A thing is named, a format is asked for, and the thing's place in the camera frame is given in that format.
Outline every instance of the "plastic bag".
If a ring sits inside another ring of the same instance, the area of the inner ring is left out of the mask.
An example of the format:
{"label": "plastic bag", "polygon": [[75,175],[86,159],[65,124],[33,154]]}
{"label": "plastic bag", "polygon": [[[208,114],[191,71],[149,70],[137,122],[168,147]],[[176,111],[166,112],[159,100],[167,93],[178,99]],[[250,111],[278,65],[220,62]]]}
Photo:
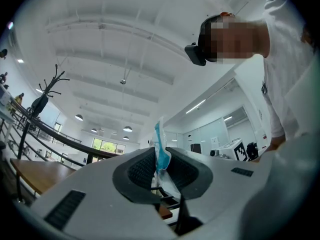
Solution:
{"label": "plastic bag", "polygon": [[171,161],[171,154],[170,152],[166,151],[167,138],[163,129],[163,117],[161,117],[158,123],[155,125],[154,134],[151,141],[155,148],[156,181],[165,192],[171,194],[175,198],[180,199],[181,194],[166,170]]}

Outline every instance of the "person in background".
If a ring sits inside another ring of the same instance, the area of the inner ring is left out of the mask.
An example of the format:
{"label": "person in background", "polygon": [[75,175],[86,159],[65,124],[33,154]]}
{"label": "person in background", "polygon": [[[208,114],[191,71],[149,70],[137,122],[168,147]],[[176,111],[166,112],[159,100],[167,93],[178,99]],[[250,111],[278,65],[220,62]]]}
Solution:
{"label": "person in background", "polygon": [[[15,100],[17,103],[19,103],[19,105],[21,105],[24,96],[25,96],[25,94],[24,94],[24,93],[21,93],[20,95],[16,96],[16,97],[14,98],[14,100]],[[11,108],[9,108],[9,110],[10,110],[11,115],[13,116],[13,115],[16,113],[16,110],[14,109],[14,107],[13,107],[12,105],[10,105],[10,107],[11,107]]]}
{"label": "person in background", "polygon": [[4,84],[7,81],[7,75],[8,72],[5,72],[4,74],[0,74],[0,83]]}
{"label": "person in background", "polygon": [[206,19],[200,27],[198,47],[209,62],[263,56],[261,91],[271,125],[271,143],[266,151],[276,150],[297,136],[298,121],[285,96],[309,68],[315,42],[289,0],[267,0],[263,18],[257,21],[245,21],[230,12]]}
{"label": "person in background", "polygon": [[0,58],[3,58],[5,60],[7,54],[8,54],[8,50],[7,49],[3,49],[2,51],[0,51]]}

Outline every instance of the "white ceiling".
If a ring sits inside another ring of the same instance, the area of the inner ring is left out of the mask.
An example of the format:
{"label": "white ceiling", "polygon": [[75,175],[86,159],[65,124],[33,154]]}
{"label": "white ceiling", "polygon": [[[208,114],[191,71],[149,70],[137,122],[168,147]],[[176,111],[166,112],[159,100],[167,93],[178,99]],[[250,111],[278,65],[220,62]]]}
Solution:
{"label": "white ceiling", "polygon": [[[14,31],[37,87],[54,65],[59,82],[53,103],[70,118],[82,114],[83,128],[141,127],[195,67],[184,47],[197,41],[200,24],[221,11],[237,13],[249,0],[29,0],[16,15]],[[126,78],[126,85],[120,80]]]}

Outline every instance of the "white shirt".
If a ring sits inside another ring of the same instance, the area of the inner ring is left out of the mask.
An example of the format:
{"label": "white shirt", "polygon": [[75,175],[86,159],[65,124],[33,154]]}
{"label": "white shirt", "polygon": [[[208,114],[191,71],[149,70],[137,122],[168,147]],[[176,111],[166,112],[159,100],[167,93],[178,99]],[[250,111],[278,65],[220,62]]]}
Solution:
{"label": "white shirt", "polygon": [[267,0],[264,9],[270,37],[270,52],[263,60],[264,98],[270,112],[271,137],[285,135],[289,140],[299,125],[285,95],[308,69],[314,50],[301,41],[305,22],[289,0]]}

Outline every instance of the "ceiling light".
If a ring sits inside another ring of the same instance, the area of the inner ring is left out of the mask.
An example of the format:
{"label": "ceiling light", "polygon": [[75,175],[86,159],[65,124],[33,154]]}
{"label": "ceiling light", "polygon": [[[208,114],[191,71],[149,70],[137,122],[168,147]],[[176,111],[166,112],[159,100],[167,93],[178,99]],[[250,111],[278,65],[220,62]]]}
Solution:
{"label": "ceiling light", "polygon": [[198,105],[194,106],[193,108],[191,108],[188,112],[185,112],[186,114],[190,113],[192,110],[195,110],[197,107],[199,107],[202,103],[204,103],[206,100],[204,99],[203,101],[201,101]]}
{"label": "ceiling light", "polygon": [[128,133],[131,133],[131,132],[132,132],[132,128],[131,128],[130,126],[124,127],[123,130],[124,130],[125,132],[128,132]]}
{"label": "ceiling light", "polygon": [[76,119],[78,119],[79,121],[83,121],[83,120],[84,120],[83,116],[80,115],[80,114],[77,114],[77,115],[75,115],[74,117],[75,117]]}
{"label": "ceiling light", "polygon": [[14,26],[14,23],[12,21],[10,21],[7,25],[8,29],[12,29],[13,26]]}

